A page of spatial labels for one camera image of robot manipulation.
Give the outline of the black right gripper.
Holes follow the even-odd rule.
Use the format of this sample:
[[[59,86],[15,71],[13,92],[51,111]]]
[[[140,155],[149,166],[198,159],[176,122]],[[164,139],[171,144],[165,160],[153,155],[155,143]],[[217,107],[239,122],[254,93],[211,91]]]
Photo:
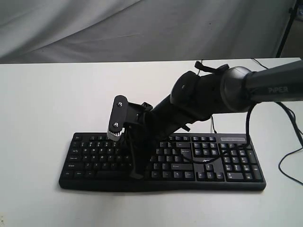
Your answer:
[[[157,116],[151,111],[138,113],[125,122],[133,161],[131,178],[143,179],[151,156],[156,153],[159,142],[180,128],[180,124],[170,116]]]

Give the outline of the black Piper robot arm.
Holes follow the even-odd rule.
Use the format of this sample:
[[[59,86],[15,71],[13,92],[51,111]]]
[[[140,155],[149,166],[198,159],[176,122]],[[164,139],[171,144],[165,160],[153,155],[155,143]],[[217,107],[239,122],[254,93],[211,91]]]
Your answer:
[[[130,103],[126,131],[132,145],[134,170],[140,179],[156,143],[188,123],[206,121],[214,114],[250,113],[262,102],[280,104],[303,99],[303,63],[295,61],[262,71],[228,65],[216,69],[197,64],[207,75],[184,73],[171,93],[156,106]]]

